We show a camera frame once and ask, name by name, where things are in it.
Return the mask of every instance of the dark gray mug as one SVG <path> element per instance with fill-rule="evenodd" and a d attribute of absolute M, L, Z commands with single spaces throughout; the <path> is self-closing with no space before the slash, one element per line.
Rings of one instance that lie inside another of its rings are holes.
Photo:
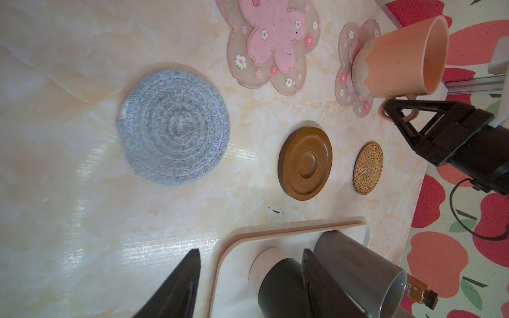
<path fill-rule="evenodd" d="M 407 273 L 338 231 L 323 233 L 315 255 L 336 283 L 370 318 L 391 318 L 399 307 Z"/>

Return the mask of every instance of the mug handle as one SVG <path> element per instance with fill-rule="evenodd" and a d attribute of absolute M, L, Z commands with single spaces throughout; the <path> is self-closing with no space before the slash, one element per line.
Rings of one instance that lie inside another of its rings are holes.
<path fill-rule="evenodd" d="M 406 97 L 409 100 L 417 99 L 416 95 L 406 95 Z M 387 102 L 389 100 L 394 99 L 394 98 L 396 98 L 396 96 L 386 97 L 385 100 L 383 101 L 383 103 L 380 105 L 380 107 L 378 107 L 378 115 L 380 115 L 381 118 L 387 120 L 388 122 L 392 122 L 392 119 L 385 114 L 385 105 L 387 104 Z M 403 117 L 403 121 L 405 123 L 407 123 L 409 121 L 414 120 L 418 115 L 419 115 L 419 109 L 412 109 L 412 112 L 408 116 Z"/>

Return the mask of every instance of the red apple print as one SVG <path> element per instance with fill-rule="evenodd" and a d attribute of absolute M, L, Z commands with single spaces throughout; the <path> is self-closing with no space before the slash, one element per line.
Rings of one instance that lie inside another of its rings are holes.
<path fill-rule="evenodd" d="M 440 205 L 445 200 L 445 191 L 433 177 L 424 175 L 419 199 L 412 220 L 413 228 L 423 228 L 438 220 Z"/>
<path fill-rule="evenodd" d="M 461 271 L 468 264 L 466 249 L 452 237 L 437 232 L 418 233 L 410 244 L 407 260 L 412 276 L 442 298 L 456 295 Z"/>
<path fill-rule="evenodd" d="M 481 218 L 475 227 L 482 236 L 499 236 L 505 232 L 509 223 L 509 200 L 501 194 L 492 193 L 485 196 L 480 203 Z M 473 237 L 477 250 L 490 261 L 509 267 L 509 239 L 501 242 L 490 242 Z"/>
<path fill-rule="evenodd" d="M 480 318 L 480 317 L 468 311 L 452 310 L 447 314 L 447 318 Z"/>
<path fill-rule="evenodd" d="M 409 313 L 412 313 L 412 305 L 415 304 L 415 300 L 411 299 L 407 295 L 403 296 L 400 306 Z"/>
<path fill-rule="evenodd" d="M 449 35 L 448 65 L 477 65 L 489 63 L 495 44 L 509 35 L 509 20 L 495 20 L 475 24 Z"/>
<path fill-rule="evenodd" d="M 438 0 L 396 0 L 387 3 L 387 7 L 402 26 L 407 26 L 443 14 L 445 4 Z M 449 26 L 453 23 L 450 17 L 445 19 Z"/>
<path fill-rule="evenodd" d="M 502 311 L 502 317 L 509 318 L 509 300 L 502 304 L 500 311 Z"/>
<path fill-rule="evenodd" d="M 461 94 L 461 95 L 449 95 L 445 98 L 446 101 L 454 101 L 454 102 L 462 102 L 466 104 L 472 104 L 470 101 L 470 97 L 472 97 L 472 94 Z"/>
<path fill-rule="evenodd" d="M 466 178 L 470 178 L 468 175 L 454 168 L 450 164 L 446 164 L 440 167 L 437 167 L 438 174 L 447 182 L 452 183 L 454 185 L 458 184 L 459 181 L 465 180 Z M 470 182 L 464 182 L 460 187 L 463 188 L 471 188 L 473 185 Z"/>
<path fill-rule="evenodd" d="M 461 80 L 474 79 L 475 72 L 457 67 L 446 68 L 442 79 L 444 82 L 458 82 Z"/>

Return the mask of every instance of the blue woven coaster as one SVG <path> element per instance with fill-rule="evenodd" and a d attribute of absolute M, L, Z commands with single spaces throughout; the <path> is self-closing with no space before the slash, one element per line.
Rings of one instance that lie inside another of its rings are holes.
<path fill-rule="evenodd" d="M 141 79 L 127 96 L 118 125 L 134 171 L 165 185 L 206 175 L 230 139 L 230 119 L 219 92 L 179 69 Z"/>

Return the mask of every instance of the table surface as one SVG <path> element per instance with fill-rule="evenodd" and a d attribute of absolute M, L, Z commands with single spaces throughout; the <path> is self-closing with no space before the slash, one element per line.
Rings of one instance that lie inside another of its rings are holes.
<path fill-rule="evenodd" d="M 427 164 L 376 109 L 360 119 L 334 96 L 343 25 L 375 18 L 383 34 L 395 26 L 373 0 L 315 4 L 320 42 L 303 90 L 286 97 L 271 84 L 238 85 L 226 59 L 231 30 L 214 1 L 2 2 L 0 315 L 132 316 L 199 248 L 202 318 L 229 240 L 278 228 L 364 221 L 369 247 L 399 264 Z M 135 175 L 116 125 L 129 90 L 163 67 L 208 79 L 231 120 L 219 165 L 179 187 Z M 445 94 L 441 85 L 427 99 Z M 309 124 L 329 136 L 333 164 L 322 191 L 300 202 L 282 191 L 277 159 L 288 135 Z M 371 140 L 384 170 L 363 196 L 352 171 Z"/>

